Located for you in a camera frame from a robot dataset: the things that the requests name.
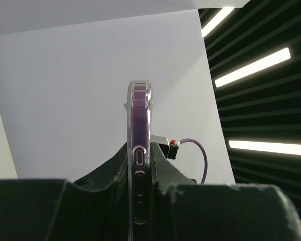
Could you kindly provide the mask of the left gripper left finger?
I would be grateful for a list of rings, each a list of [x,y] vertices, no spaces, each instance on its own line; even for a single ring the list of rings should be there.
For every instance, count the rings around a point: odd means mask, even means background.
[[[127,240],[127,146],[66,179],[0,179],[0,240]]]

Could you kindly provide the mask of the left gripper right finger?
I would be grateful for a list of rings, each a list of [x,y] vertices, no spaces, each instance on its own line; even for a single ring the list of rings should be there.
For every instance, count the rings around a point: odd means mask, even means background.
[[[274,185],[200,185],[152,143],[151,240],[301,240],[301,220]]]

